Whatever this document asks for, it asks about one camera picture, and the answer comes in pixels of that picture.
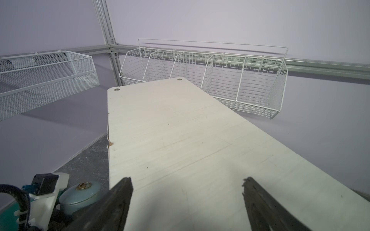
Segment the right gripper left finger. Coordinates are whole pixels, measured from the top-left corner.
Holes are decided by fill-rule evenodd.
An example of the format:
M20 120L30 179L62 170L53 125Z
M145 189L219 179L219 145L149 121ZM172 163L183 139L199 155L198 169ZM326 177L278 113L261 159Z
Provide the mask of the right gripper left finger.
M123 231L133 195L130 177L122 178L83 216L64 228L65 231Z

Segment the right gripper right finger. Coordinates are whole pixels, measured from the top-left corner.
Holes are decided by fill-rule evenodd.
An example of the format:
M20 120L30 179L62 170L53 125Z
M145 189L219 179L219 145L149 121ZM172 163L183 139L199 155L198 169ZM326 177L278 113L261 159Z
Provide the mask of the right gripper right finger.
M255 179L243 183L243 197L252 231L309 231Z

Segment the light blue canister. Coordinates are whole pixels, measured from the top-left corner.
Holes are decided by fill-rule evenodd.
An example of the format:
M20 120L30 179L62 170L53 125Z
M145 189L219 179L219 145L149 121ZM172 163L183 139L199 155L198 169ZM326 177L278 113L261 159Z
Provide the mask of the light blue canister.
M101 184L82 182L67 189L59 197L60 209L66 216L96 203L100 199Z

